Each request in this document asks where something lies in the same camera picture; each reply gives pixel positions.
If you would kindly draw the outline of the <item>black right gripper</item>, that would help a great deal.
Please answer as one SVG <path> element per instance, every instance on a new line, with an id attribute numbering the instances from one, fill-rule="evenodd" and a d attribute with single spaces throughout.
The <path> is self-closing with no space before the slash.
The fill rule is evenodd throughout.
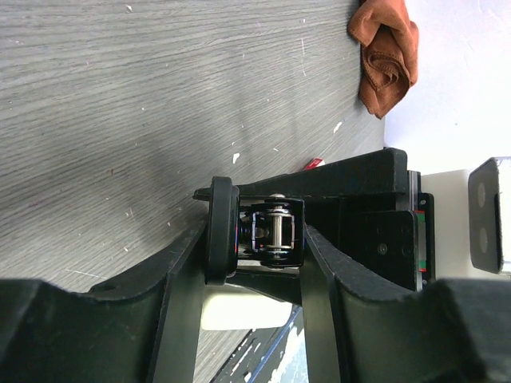
<path id="1" fill-rule="evenodd" d="M 242 199 L 301 199 L 305 222 L 383 278 L 420 290 L 436 278 L 434 197 L 407 154 L 384 148 L 239 186 Z"/>

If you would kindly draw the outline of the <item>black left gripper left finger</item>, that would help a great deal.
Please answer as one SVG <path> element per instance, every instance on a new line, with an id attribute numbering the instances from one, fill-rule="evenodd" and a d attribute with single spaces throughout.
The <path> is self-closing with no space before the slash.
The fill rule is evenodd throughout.
<path id="1" fill-rule="evenodd" d="M 2 381 L 192 381 L 205 235 L 199 223 L 86 293 L 2 280 Z"/>

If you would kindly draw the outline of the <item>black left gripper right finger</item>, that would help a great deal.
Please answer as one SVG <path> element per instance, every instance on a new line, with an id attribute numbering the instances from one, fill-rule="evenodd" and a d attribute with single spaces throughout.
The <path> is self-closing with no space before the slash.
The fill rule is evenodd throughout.
<path id="1" fill-rule="evenodd" d="M 440 279 L 413 292 L 305 231 L 299 272 L 312 382 L 507 382 L 510 285 Z"/>

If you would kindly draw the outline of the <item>black stapler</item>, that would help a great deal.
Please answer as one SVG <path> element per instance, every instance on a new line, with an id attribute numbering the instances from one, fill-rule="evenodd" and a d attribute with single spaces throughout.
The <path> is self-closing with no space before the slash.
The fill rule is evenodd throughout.
<path id="1" fill-rule="evenodd" d="M 193 198 L 208 203 L 205 282 L 221 286 L 242 260 L 270 269 L 301 267 L 305 248 L 305 202 L 282 194 L 243 196 L 224 176 Z"/>

